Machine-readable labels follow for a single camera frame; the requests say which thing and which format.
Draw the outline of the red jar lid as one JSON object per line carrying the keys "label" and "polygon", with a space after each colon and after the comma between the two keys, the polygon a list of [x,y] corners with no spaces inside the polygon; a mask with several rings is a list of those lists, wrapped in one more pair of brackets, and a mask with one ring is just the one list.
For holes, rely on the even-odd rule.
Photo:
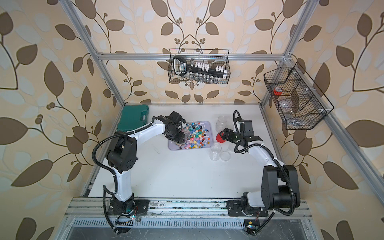
{"label": "red jar lid", "polygon": [[225,143],[226,140],[222,137],[221,133],[218,133],[216,136],[216,141],[220,144]]}

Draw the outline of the clear candy jar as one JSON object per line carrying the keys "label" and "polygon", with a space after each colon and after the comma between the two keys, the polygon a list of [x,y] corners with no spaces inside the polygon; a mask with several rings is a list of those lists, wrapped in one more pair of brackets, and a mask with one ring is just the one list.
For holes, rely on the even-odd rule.
{"label": "clear candy jar", "polygon": [[216,131],[219,133],[228,125],[228,117],[227,116],[219,116],[216,122]]}

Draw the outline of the clear plastic jar lid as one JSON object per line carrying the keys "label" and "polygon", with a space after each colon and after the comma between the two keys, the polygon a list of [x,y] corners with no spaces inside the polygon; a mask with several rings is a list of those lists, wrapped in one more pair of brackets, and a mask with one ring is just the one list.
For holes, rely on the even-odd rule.
{"label": "clear plastic jar lid", "polygon": [[231,153],[228,151],[223,151],[220,153],[220,159],[223,162],[229,162],[231,159]]}

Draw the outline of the clear jar colourful candies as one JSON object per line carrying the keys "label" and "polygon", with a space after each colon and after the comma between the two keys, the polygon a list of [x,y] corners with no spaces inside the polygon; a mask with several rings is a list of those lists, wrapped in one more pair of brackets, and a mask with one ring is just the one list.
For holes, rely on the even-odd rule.
{"label": "clear jar colourful candies", "polygon": [[219,143],[214,143],[211,146],[210,159],[212,161],[218,161],[220,159],[220,153],[222,151],[222,147]]}

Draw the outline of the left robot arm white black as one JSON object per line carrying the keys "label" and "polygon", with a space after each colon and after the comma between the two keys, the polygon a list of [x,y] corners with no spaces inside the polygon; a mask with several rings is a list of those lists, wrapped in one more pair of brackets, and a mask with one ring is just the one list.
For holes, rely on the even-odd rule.
{"label": "left robot arm white black", "polygon": [[[182,144],[185,133],[182,131],[186,120],[173,111],[168,116],[153,117],[151,122],[138,129],[128,132],[118,131],[114,135],[100,141],[92,151],[93,162],[102,169],[109,171],[114,179],[114,190],[103,186],[103,191],[112,196],[113,209],[122,215],[128,215],[135,210],[134,193],[131,185],[131,169],[137,161],[138,147],[158,135],[164,135],[168,140]],[[105,155],[108,165],[97,160],[98,149],[106,142],[109,146]]]}

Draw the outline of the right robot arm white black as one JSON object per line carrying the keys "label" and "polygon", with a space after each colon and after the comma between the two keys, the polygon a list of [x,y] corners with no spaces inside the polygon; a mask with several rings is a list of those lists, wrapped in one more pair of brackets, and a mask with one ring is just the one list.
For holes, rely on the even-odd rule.
{"label": "right robot arm white black", "polygon": [[234,130],[225,128],[217,139],[234,144],[233,152],[250,156],[263,168],[261,187],[254,192],[244,192],[241,197],[243,215],[253,216],[262,209],[273,210],[284,216],[291,216],[300,206],[298,173],[295,167],[280,161],[255,136],[253,123],[233,112]]}

